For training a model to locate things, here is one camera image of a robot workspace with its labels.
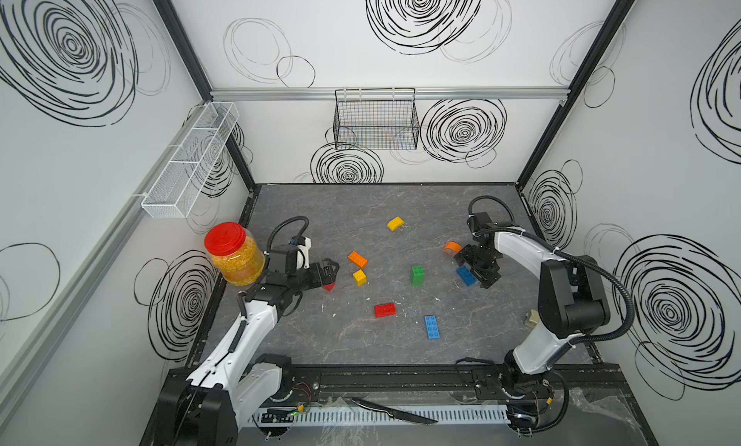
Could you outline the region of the light blue lego brick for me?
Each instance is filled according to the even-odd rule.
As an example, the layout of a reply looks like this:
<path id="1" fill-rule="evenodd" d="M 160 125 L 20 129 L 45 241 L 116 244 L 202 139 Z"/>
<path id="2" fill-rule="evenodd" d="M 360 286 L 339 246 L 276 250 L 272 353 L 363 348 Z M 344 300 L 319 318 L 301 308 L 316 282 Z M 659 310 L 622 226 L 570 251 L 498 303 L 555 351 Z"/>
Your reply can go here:
<path id="1" fill-rule="evenodd" d="M 436 316 L 428 315 L 424 316 L 424 323 L 426 328 L 426 335 L 430 340 L 439 340 L 440 331 Z"/>

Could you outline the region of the dark blue lego brick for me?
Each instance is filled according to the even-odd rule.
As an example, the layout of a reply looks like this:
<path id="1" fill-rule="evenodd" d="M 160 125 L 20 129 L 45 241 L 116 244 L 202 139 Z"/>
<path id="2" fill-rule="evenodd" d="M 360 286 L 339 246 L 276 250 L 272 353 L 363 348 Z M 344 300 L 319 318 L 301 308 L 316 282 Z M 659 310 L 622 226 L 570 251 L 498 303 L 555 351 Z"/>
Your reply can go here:
<path id="1" fill-rule="evenodd" d="M 457 268 L 457 275 L 466 287 L 471 287 L 477 283 L 477 278 L 472 274 L 469 268 L 465 266 Z"/>

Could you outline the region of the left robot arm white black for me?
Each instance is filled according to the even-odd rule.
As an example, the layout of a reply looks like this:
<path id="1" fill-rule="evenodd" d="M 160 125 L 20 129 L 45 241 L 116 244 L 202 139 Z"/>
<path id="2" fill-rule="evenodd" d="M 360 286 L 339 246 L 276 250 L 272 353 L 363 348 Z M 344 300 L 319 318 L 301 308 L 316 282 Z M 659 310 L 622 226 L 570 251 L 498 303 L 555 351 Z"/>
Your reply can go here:
<path id="1" fill-rule="evenodd" d="M 239 431 L 274 395 L 289 396 L 291 359 L 262 355 L 262 340 L 303 293 L 332 289 L 340 265 L 324 258 L 294 272 L 264 270 L 237 294 L 239 314 L 215 349 L 187 375 L 166 380 L 154 409 L 152 445 L 235 445 Z"/>

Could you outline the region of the green tall lego brick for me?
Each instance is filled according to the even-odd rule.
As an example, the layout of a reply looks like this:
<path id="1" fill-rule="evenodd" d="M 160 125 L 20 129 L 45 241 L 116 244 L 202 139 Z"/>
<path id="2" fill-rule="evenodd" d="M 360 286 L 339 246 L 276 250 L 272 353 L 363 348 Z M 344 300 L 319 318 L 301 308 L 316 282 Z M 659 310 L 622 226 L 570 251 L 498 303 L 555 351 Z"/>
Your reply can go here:
<path id="1" fill-rule="evenodd" d="M 411 268 L 411 279 L 410 283 L 412 287 L 421 287 L 425 280 L 425 270 L 421 266 L 414 266 Z"/>

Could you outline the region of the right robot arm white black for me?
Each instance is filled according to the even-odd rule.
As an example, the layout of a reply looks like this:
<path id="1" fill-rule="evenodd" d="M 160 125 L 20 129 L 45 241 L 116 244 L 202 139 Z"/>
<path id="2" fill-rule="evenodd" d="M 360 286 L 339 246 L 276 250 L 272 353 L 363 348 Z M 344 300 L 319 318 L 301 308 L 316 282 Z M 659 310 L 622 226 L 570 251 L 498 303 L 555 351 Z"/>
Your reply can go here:
<path id="1" fill-rule="evenodd" d="M 536 311 L 540 321 L 506 354 L 500 376 L 507 395 L 522 397 L 535 390 L 572 346 L 608 324 L 611 314 L 603 280 L 611 274 L 594 258 L 550 247 L 521 228 L 488 228 L 475 233 L 474 238 L 474 245 L 446 250 L 484 289 L 501 277 L 497 261 L 504 256 L 538 278 Z"/>

